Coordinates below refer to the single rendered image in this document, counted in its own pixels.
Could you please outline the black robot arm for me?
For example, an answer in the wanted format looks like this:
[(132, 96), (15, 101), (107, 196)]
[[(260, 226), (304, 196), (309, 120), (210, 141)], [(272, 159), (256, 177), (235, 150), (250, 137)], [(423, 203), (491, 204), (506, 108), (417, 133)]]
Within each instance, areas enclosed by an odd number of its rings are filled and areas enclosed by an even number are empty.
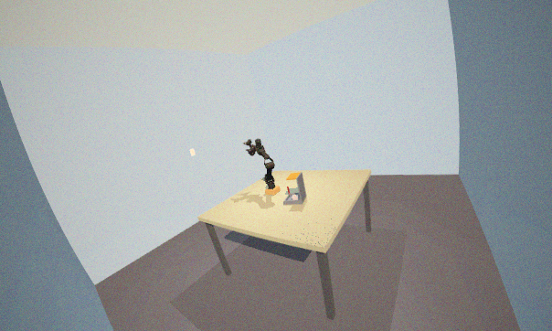
[[(270, 156), (265, 153), (264, 146), (261, 145), (260, 139), (255, 139), (255, 144), (256, 144), (257, 154), (262, 155), (264, 160), (270, 159), (272, 161), (272, 162), (269, 162), (269, 163), (266, 163), (266, 164), (265, 164), (265, 161), (264, 161), (264, 165), (267, 168), (267, 174), (265, 174), (264, 180), (265, 180), (265, 183), (268, 184), (268, 189), (274, 189), (275, 188), (275, 184), (274, 184), (275, 180), (274, 180), (271, 172), (272, 172), (272, 169), (274, 168), (275, 164), (274, 164), (273, 160), (270, 158)], [(255, 148), (253, 149), (253, 147), (251, 147), (248, 150), (249, 155), (253, 155), (254, 153), (256, 153), (254, 150), (255, 150)]]

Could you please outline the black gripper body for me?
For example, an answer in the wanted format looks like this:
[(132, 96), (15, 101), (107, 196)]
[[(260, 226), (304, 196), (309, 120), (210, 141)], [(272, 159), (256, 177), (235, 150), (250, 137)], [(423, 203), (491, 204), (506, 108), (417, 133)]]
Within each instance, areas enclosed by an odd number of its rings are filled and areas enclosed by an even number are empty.
[(249, 148), (253, 147), (253, 149), (255, 148), (255, 152), (256, 152), (256, 145), (251, 145), (251, 140), (249, 139), (247, 142), (246, 142), (247, 145), (249, 145)]

